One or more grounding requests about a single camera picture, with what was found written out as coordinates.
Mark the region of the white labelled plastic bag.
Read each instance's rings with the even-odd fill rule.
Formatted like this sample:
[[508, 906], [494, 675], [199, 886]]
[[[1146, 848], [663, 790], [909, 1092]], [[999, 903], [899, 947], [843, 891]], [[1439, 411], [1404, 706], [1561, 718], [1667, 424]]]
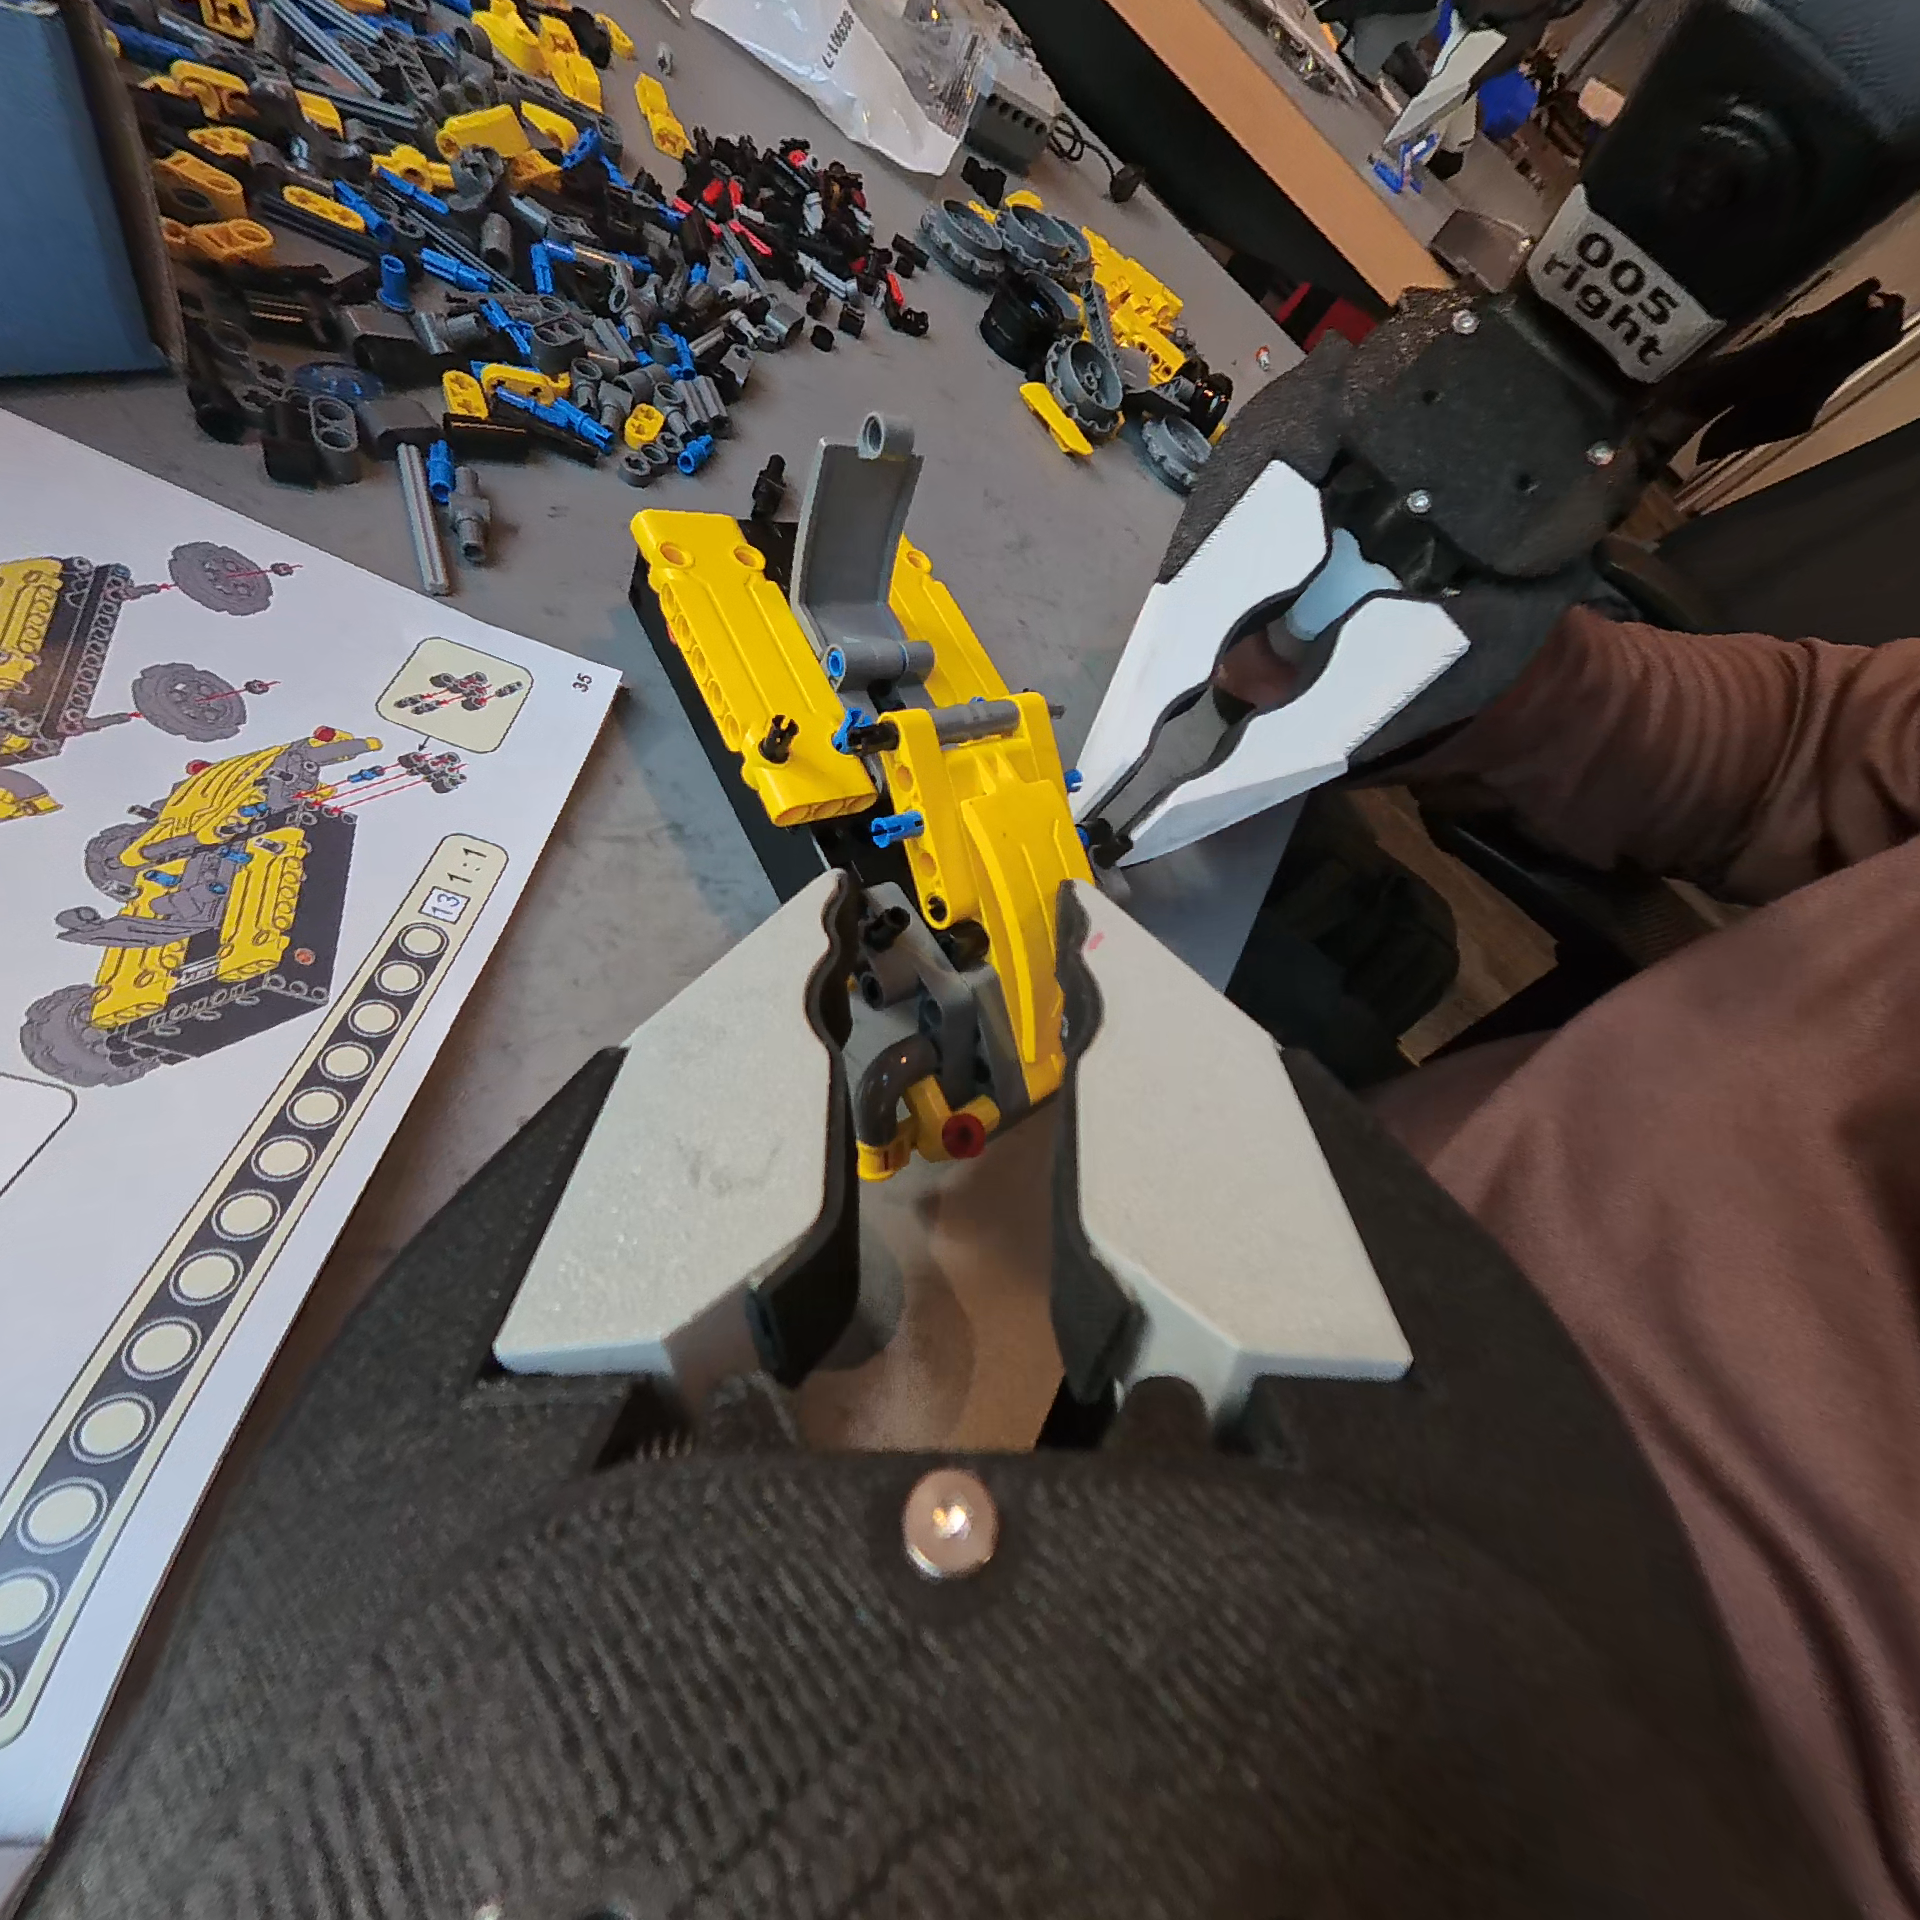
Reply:
[[958, 1], [694, 1], [691, 15], [905, 173], [953, 162], [992, 88], [996, 8]]

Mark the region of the pile of grey wheel pieces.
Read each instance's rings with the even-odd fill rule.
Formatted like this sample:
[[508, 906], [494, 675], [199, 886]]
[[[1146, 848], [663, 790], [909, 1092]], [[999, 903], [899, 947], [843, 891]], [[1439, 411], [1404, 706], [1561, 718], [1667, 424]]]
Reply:
[[915, 237], [983, 295], [978, 335], [1020, 371], [1020, 404], [1058, 454], [1088, 462], [1122, 441], [1164, 488], [1194, 490], [1235, 385], [1198, 352], [1184, 299], [1150, 267], [1025, 191], [996, 205], [930, 202]]

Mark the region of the grey battery block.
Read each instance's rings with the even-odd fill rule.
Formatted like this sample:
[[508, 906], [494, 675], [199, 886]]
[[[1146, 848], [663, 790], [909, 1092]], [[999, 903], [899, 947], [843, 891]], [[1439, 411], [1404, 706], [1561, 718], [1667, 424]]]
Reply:
[[971, 97], [961, 145], [1002, 170], [1025, 176], [1047, 151], [1058, 116], [1058, 105], [997, 88], [983, 89]]

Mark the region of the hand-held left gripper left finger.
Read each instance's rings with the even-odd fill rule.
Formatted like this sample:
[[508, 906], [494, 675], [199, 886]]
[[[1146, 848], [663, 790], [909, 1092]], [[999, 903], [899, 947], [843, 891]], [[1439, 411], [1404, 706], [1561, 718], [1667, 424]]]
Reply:
[[847, 978], [858, 889], [815, 875], [625, 1040], [492, 1338], [521, 1378], [648, 1378], [691, 1409], [798, 1386], [858, 1301]]

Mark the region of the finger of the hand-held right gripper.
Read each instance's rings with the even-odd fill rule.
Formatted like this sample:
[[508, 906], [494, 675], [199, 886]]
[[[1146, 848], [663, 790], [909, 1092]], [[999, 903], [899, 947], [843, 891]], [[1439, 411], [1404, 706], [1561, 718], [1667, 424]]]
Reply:
[[1320, 488], [1282, 460], [1267, 462], [1188, 559], [1147, 590], [1078, 756], [1073, 821], [1104, 814], [1136, 825], [1173, 783], [1225, 758], [1244, 723], [1216, 736], [1198, 771], [1146, 771], [1164, 726], [1210, 694], [1240, 630], [1274, 620], [1328, 655], [1335, 537]]
[[1468, 633], [1439, 600], [1359, 600], [1332, 628], [1307, 688], [1254, 713], [1216, 766], [1176, 782], [1138, 823], [1122, 828], [1115, 863], [1182, 852], [1338, 777], [1468, 647]]

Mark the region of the blue cardboard box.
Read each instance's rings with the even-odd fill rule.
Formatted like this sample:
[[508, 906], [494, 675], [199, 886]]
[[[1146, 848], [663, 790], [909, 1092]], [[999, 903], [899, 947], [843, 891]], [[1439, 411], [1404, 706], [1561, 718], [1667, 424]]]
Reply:
[[1, 374], [156, 371], [165, 356], [58, 3], [1, 8]]

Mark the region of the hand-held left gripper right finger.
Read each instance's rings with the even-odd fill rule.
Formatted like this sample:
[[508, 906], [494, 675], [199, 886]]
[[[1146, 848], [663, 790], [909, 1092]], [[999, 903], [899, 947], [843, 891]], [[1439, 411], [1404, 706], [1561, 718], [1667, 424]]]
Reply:
[[1147, 1379], [1233, 1423], [1260, 1379], [1388, 1383], [1407, 1335], [1282, 1047], [1088, 880], [1056, 910], [1049, 1321], [1067, 1401]]

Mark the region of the person's right forearm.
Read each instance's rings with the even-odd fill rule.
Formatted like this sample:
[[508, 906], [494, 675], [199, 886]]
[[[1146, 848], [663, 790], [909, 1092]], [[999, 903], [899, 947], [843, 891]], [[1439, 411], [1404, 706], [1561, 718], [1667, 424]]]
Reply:
[[1917, 640], [1671, 633], [1578, 607], [1452, 732], [1352, 776], [1760, 908], [1846, 878], [1915, 910]]

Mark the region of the open instruction booklet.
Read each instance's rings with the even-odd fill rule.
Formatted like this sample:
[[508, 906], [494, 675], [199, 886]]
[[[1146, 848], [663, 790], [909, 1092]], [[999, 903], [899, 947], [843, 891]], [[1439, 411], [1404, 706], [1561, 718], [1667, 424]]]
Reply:
[[3, 1886], [619, 686], [3, 414]]

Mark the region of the pile of loose building pieces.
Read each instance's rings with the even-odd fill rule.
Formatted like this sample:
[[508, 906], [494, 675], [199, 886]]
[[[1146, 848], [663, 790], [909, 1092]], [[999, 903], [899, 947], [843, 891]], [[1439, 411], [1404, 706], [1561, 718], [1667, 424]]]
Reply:
[[581, 3], [94, 3], [156, 187], [188, 409], [266, 479], [395, 473], [427, 593], [486, 564], [481, 467], [695, 475], [755, 363], [881, 324], [925, 252], [803, 137], [686, 127]]

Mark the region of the wooden edged table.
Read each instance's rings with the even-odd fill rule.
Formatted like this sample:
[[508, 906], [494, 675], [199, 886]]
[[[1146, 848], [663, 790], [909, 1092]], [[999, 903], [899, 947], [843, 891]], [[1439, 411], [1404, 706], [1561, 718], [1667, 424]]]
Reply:
[[1069, 116], [1196, 235], [1380, 318], [1454, 284], [1221, 3], [1012, 1]]

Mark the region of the yellow toy vehicle model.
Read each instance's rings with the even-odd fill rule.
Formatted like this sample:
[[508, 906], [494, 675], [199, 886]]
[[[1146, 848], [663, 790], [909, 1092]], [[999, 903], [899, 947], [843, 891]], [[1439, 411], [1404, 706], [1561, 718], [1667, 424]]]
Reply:
[[1058, 1092], [1058, 893], [1092, 880], [1052, 706], [905, 533], [921, 467], [869, 414], [817, 443], [794, 522], [769, 462], [750, 516], [630, 524], [635, 612], [761, 868], [783, 899], [851, 880], [846, 986], [911, 1020], [851, 1092], [869, 1183], [978, 1157]]

